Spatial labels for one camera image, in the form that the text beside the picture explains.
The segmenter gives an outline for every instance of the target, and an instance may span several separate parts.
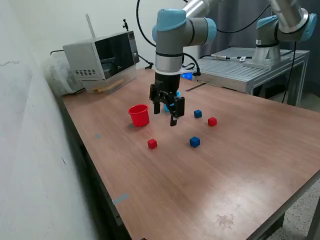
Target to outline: wooden table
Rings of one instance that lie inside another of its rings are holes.
[[[133,240],[258,239],[320,177],[320,114],[211,85],[185,91],[197,83],[181,80],[185,116],[170,127],[169,114],[153,114],[154,72],[138,76],[111,95],[63,98]],[[146,127],[131,124],[136,104],[149,106]]]

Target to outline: tape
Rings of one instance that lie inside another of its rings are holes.
[[[117,197],[116,199],[112,200],[112,202],[114,205],[117,205],[128,198],[129,198],[129,195],[127,193],[125,193],[125,194],[121,195],[120,197]]]

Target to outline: metal table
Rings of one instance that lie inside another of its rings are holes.
[[[215,54],[228,57],[250,57],[254,55],[254,52],[254,48],[230,47]],[[281,50],[282,55],[289,52],[290,50]],[[295,61],[288,88],[287,103],[289,105],[297,107],[300,105],[309,53],[309,51],[301,50],[297,50],[295,53]],[[198,60],[202,75],[197,77],[197,80],[253,95],[255,88],[290,71],[294,53],[289,53],[287,56],[290,57],[290,62],[274,70],[243,66],[244,62],[238,60],[224,61],[204,57]]]

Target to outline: robotic arm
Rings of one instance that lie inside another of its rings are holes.
[[[154,114],[160,113],[160,102],[171,114],[170,125],[185,114],[185,99],[177,97],[180,84],[183,48],[211,43],[217,26],[205,18],[210,10],[224,0],[191,0],[182,10],[161,9],[152,29],[156,42],[155,82],[150,86]],[[258,21],[254,63],[280,61],[280,41],[306,41],[315,29],[316,14],[308,14],[297,0],[270,0],[276,15]]]

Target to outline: gray curtain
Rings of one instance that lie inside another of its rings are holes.
[[[301,6],[309,13],[320,14],[319,0],[300,0]],[[251,23],[269,5],[269,0],[225,0],[209,14],[222,31],[235,31]],[[261,18],[272,14],[269,8]],[[314,34],[309,41],[299,42],[297,50],[310,50],[310,59],[306,73],[306,81],[320,86],[320,15]],[[201,48],[201,55],[213,54],[229,47],[254,48],[256,46],[256,23],[238,33],[227,34],[218,32],[217,38],[211,45]],[[292,43],[281,44],[282,49],[293,49]]]

